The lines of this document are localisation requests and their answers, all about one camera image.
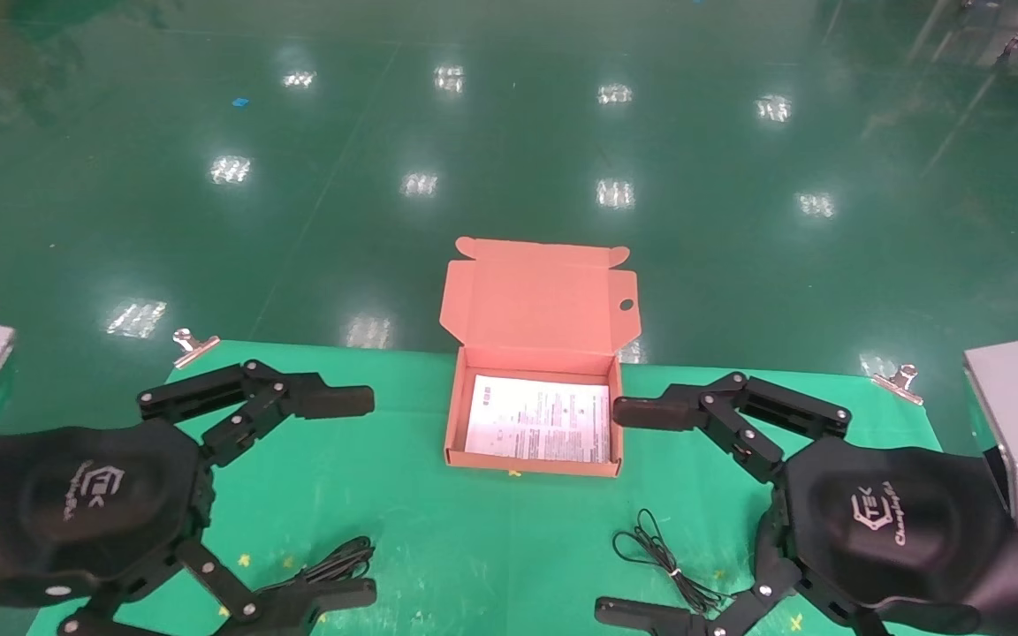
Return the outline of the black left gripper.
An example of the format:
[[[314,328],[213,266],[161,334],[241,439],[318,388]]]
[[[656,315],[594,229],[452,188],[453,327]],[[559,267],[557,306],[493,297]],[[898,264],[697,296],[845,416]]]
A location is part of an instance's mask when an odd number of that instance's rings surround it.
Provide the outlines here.
[[[150,388],[138,407],[142,421],[169,424],[0,435],[0,608],[90,597],[60,635],[156,635],[116,613],[180,564],[229,611],[216,635],[310,635],[326,613],[376,602],[374,580],[319,580],[308,569],[254,591],[194,541],[215,496],[209,466],[229,466],[290,418],[367,415],[370,386],[334,387],[316,372],[247,360]],[[201,447],[172,426],[226,407],[232,413],[202,433]]]

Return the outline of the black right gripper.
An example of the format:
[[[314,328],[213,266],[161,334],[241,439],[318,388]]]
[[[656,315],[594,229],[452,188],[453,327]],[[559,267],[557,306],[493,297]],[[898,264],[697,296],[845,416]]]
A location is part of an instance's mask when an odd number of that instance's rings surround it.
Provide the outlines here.
[[[626,429],[698,430],[756,481],[777,475],[776,550],[801,568],[800,595],[838,625],[1018,635],[1018,526],[985,459],[855,446],[838,439],[847,408],[739,371],[619,396],[612,415]],[[817,441],[784,464],[755,421]]]

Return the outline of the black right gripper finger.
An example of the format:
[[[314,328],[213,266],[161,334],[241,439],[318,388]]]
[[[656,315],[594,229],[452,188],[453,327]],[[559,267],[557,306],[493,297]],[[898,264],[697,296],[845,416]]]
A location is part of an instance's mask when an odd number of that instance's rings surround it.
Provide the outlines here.
[[[887,635],[885,599],[890,517],[861,508],[795,512],[771,508],[758,528],[753,584],[715,615],[618,597],[598,597],[599,623],[651,635],[748,635],[789,595],[799,595],[855,635]]]

